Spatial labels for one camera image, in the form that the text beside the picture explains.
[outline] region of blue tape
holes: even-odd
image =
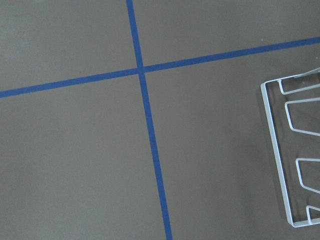
[[[213,62],[223,59],[231,59],[231,58],[237,58],[241,56],[246,55],[253,55],[253,54],[261,54],[276,50],[283,50],[283,49],[290,49],[290,48],[296,48],[306,45],[312,45],[312,44],[319,44],[320,43],[320,37],[313,37],[303,40],[297,40],[297,41],[288,41],[288,42],[282,42],[272,45],[266,45],[266,46],[258,46],[253,48],[247,48],[242,50],[236,50],[236,51],[229,51],[225,53],[218,53],[218,54],[212,54],[207,56],[200,56],[200,57],[194,57],[184,60],[178,60],[178,61],[171,61],[166,63],[160,63],[150,66],[145,66],[144,71],[146,73],[154,72],[154,71],[160,71],[165,69],[173,69],[173,68],[179,68],[194,64],[202,64],[207,62]]]
[[[148,87],[147,87],[147,81],[146,81],[146,76],[145,76],[145,71],[144,71],[144,63],[143,63],[143,58],[142,58],[142,53],[141,53],[141,48],[140,48],[138,28],[137,28],[137,22],[136,22],[136,17],[135,17],[133,1],[126,0],[126,5],[127,5],[131,34],[132,34],[136,65],[138,68],[138,75],[139,75],[139,80],[140,80],[140,88],[141,88],[141,94],[142,94],[144,114],[145,114],[148,135],[149,135],[156,185],[158,188],[158,194],[159,194],[159,199],[160,199],[160,206],[161,206],[162,219],[163,219],[163,224],[164,224],[165,237],[166,237],[166,240],[172,240],[173,236],[172,236],[172,231],[171,231],[171,224],[170,224],[169,211],[168,211],[168,205],[167,205],[167,199],[166,199],[166,192],[165,192],[165,186],[164,186],[164,181],[163,181],[162,171],[161,171],[161,166],[160,166],[160,159],[159,159],[159,153],[158,153],[158,147],[157,147],[157,141],[156,141],[156,134],[155,134],[155,128],[154,128],[154,123],[153,123],[153,119],[152,119],[151,106],[150,106],[149,94],[148,94]]]
[[[91,82],[114,79],[114,78],[125,77],[125,76],[136,75],[136,74],[138,74],[138,69],[132,68],[127,70],[113,71],[109,73],[102,73],[102,74],[97,74],[92,76],[83,76],[83,77],[78,77],[78,78],[73,78],[73,79],[68,79],[63,81],[55,81],[55,82],[44,83],[44,84],[35,85],[35,86],[27,86],[22,88],[0,91],[0,98],[39,92],[39,91],[44,91],[49,89],[63,88],[63,87],[72,86],[72,85],[91,83]]]

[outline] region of floor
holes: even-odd
[[[260,84],[320,67],[319,11],[0,1],[0,239],[318,239],[285,218]]]

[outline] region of white plastic object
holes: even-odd
[[[268,127],[269,127],[269,132],[270,132],[270,137],[271,137],[271,142],[272,142],[272,148],[273,148],[276,167],[277,167],[277,172],[278,172],[279,180],[280,180],[280,187],[281,187],[281,192],[282,192],[282,197],[283,197],[283,202],[284,202],[285,214],[286,214],[286,218],[287,218],[288,223],[290,225],[292,225],[294,228],[320,224],[320,218],[311,219],[311,216],[310,216],[310,209],[320,211],[320,208],[307,205],[306,206],[307,220],[294,222],[294,219],[292,216],[292,211],[291,211],[290,198],[289,198],[288,189],[287,189],[287,183],[285,180],[285,174],[284,174],[284,170],[283,170],[283,166],[282,166],[282,159],[281,159],[279,145],[278,145],[275,123],[273,120],[274,116],[271,111],[270,100],[269,100],[269,96],[268,96],[267,84],[271,83],[271,82],[278,82],[280,92],[283,95],[288,95],[288,94],[298,93],[298,92],[302,92],[302,91],[306,91],[306,90],[310,90],[310,89],[320,88],[320,84],[316,84],[316,85],[303,87],[303,88],[299,88],[299,89],[295,89],[295,90],[291,90],[291,91],[284,91],[283,85],[282,85],[282,80],[284,80],[284,79],[306,77],[308,75],[316,74],[319,72],[320,72],[320,67],[317,69],[308,71],[306,73],[301,73],[301,74],[296,74],[296,75],[292,75],[292,76],[286,76],[286,77],[266,81],[266,82],[262,83],[260,86],[261,92],[262,92],[263,104],[264,104],[265,113],[266,113],[266,118],[267,118],[267,123],[268,123]],[[288,105],[290,105],[290,104],[298,104],[298,103],[314,102],[314,101],[320,101],[320,98],[302,99],[302,100],[296,100],[296,101],[288,101],[285,103],[286,116],[287,116],[288,124],[289,124],[291,130],[293,130],[295,132],[302,133],[302,134],[320,136],[320,133],[317,133],[317,132],[306,131],[306,130],[294,128],[292,125],[291,117],[290,117],[290,111],[288,109]],[[299,167],[299,161],[307,161],[307,159],[309,159],[309,158],[296,159],[296,166],[297,166],[297,170],[298,170],[298,177],[300,180],[300,185],[308,191],[312,191],[312,192],[320,194],[320,191],[318,191],[317,189],[313,189],[311,187],[307,187],[307,186],[303,185],[303,180],[302,180],[300,167]]]

